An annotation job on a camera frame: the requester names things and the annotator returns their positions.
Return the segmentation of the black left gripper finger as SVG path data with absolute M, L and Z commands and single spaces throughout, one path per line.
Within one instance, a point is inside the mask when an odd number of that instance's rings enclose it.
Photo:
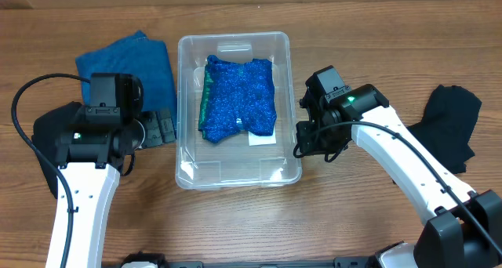
M 158 125 L 162 135 L 163 143 L 173 143 L 176 141 L 176 131 L 169 108 L 161 109 L 157 112 Z
M 144 142 L 141 147 L 152 148 L 162 145 L 162 134 L 154 111 L 143 112 L 140 116 L 140 122 L 145 129 Z

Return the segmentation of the blue sequin garment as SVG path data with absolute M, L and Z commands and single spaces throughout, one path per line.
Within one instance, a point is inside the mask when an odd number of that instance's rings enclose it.
M 276 120 L 270 60 L 235 63 L 207 57 L 198 120 L 203 139 L 219 143 L 242 131 L 272 136 Z

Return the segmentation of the black cloth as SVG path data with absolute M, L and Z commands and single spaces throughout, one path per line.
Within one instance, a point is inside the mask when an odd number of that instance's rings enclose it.
M 452 174 L 464 173 L 466 161 L 475 156 L 468 143 L 481 106 L 482 101 L 463 87 L 439 85 L 421 121 L 408 130 Z

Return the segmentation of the black cloth under left arm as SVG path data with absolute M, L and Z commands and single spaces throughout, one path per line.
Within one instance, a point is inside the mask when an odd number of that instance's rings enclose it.
M 31 136 L 31 141 L 49 160 L 47 163 L 39 155 L 37 156 L 48 188 L 55 198 L 57 198 L 58 179 L 56 173 L 49 166 L 56 166 L 56 140 L 70 124 L 81 106 L 82 104 L 79 102 L 70 102 L 42 115 L 33 124 L 34 134 Z

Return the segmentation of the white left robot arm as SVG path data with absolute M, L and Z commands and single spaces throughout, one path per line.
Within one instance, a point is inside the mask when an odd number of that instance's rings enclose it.
M 100 267 L 124 160 L 142 147 L 141 117 L 82 107 L 56 141 L 57 204 L 47 267 Z

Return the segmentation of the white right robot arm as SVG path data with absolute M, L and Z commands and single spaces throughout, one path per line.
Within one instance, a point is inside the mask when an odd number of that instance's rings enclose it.
M 322 154 L 331 162 L 354 142 L 384 168 L 424 225 L 416 243 L 393 244 L 375 254 L 375 267 L 500 265 L 500 197 L 491 190 L 479 194 L 449 173 L 374 86 L 311 84 L 300 105 L 309 119 L 296 125 L 296 158 Z

